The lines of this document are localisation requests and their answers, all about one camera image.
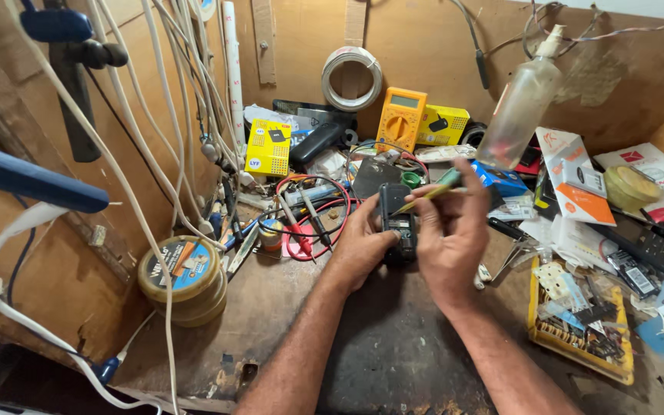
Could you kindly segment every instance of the wooden workbench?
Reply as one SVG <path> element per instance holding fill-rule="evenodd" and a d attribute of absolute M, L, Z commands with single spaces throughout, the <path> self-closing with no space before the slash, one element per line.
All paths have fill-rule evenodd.
<path fill-rule="evenodd" d="M 492 231 L 483 263 L 498 270 L 511 240 Z M 221 319 L 195 329 L 173 326 L 177 384 L 186 409 L 230 412 L 294 321 L 319 265 L 252 254 L 229 284 Z M 529 270 L 523 264 L 473 295 L 586 413 L 664 413 L 664 358 L 632 336 L 635 378 L 624 386 L 531 344 L 525 331 Z M 634 309 L 629 324 L 634 327 Z M 164 320 L 156 316 L 134 341 L 111 384 L 134 397 L 170 399 Z M 327 363 L 320 413 L 436 415 L 495 413 L 459 337 L 438 311 L 416 269 L 374 272 L 345 305 Z"/>

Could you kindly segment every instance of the yellow plastic tray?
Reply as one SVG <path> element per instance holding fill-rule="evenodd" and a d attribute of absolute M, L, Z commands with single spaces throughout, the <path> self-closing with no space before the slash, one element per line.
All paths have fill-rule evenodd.
<path fill-rule="evenodd" d="M 540 266 L 540 258 L 535 257 L 532 261 L 532 270 Z M 624 385 L 631 385 L 634 383 L 634 356 L 632 355 L 632 344 L 629 342 L 629 329 L 618 329 L 621 333 L 621 348 L 624 355 L 621 359 L 615 359 L 618 364 L 609 363 L 591 353 L 574 347 L 571 344 L 563 341 L 560 337 L 552 335 L 548 332 L 541 331 L 537 328 L 539 320 L 537 315 L 537 307 L 540 305 L 540 286 L 537 277 L 532 272 L 530 281 L 530 301 L 529 301 L 529 316 L 527 317 L 527 330 L 529 332 L 529 339 L 545 347 L 553 352 L 562 354 L 570 360 L 581 363 L 589 369 L 610 377 L 617 382 Z M 611 302 L 616 306 L 616 323 L 627 325 L 626 323 L 626 310 L 624 309 L 623 297 L 621 295 L 621 288 L 614 286 L 611 290 Z"/>

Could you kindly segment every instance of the glue bottle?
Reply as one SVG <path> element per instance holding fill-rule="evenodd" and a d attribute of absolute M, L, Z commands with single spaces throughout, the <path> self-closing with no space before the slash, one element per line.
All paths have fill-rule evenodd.
<path fill-rule="evenodd" d="M 513 170 L 521 159 L 542 115 L 562 84 L 555 58 L 565 26 L 556 24 L 530 62 L 516 67 L 506 84 L 475 158 L 486 165 Z"/>

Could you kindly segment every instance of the hand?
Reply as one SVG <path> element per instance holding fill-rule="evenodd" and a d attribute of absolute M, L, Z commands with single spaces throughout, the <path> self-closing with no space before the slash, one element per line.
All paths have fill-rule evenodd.
<path fill-rule="evenodd" d="M 398 231 L 378 232 L 375 207 L 378 193 L 369 197 L 347 218 L 345 229 L 334 245 L 332 258 L 325 266 L 325 281 L 341 284 L 347 294 L 362 287 L 375 266 L 383 259 L 388 248 L 401 238 Z"/>
<path fill-rule="evenodd" d="M 466 159 L 457 159 L 453 165 L 462 174 L 467 193 L 450 191 L 433 200 L 421 199 L 437 186 L 430 184 L 405 198 L 416 200 L 420 218 L 420 274 L 445 313 L 473 305 L 473 278 L 488 244 L 488 191 Z"/>

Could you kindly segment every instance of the yellow multimeter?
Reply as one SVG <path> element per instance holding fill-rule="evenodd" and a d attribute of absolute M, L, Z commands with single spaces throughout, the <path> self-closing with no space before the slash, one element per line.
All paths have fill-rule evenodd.
<path fill-rule="evenodd" d="M 375 148 L 379 152 L 387 151 L 393 147 L 386 146 L 385 143 L 390 143 L 407 151 L 414 151 L 419 121 L 426 104 L 427 94 L 423 92 L 394 87 L 386 90 Z"/>

